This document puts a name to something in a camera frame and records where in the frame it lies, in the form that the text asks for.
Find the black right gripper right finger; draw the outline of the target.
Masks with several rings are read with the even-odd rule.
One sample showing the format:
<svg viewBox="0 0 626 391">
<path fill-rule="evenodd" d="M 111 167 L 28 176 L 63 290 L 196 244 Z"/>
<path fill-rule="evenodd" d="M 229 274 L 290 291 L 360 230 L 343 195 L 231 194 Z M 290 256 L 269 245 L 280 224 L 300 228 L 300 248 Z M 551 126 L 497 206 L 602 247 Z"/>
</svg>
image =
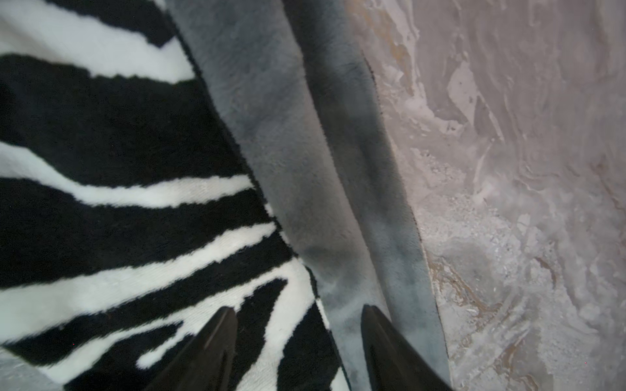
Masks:
<svg viewBox="0 0 626 391">
<path fill-rule="evenodd" d="M 361 334 L 373 391 L 452 391 L 376 306 L 363 307 Z"/>
</svg>

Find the zebra and grey plush pillowcase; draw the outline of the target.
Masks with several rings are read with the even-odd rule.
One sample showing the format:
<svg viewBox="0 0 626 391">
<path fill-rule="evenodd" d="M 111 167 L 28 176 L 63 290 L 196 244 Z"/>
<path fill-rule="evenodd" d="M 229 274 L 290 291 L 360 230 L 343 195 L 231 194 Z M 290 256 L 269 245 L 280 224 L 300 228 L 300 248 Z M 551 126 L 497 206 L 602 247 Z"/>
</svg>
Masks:
<svg viewBox="0 0 626 391">
<path fill-rule="evenodd" d="M 343 1 L 1 4 L 1 347 L 146 390 L 226 306 L 226 390 L 372 390 L 376 306 L 442 324 Z"/>
</svg>

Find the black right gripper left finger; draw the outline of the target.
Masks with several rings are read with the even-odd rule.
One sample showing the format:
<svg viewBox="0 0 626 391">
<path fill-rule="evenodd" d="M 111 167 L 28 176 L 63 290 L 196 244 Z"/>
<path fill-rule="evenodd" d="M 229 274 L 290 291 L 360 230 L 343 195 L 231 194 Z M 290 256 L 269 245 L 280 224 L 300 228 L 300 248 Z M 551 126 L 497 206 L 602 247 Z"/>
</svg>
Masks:
<svg viewBox="0 0 626 391">
<path fill-rule="evenodd" d="M 235 356 L 236 311 L 222 307 L 146 387 L 147 391 L 223 391 Z"/>
</svg>

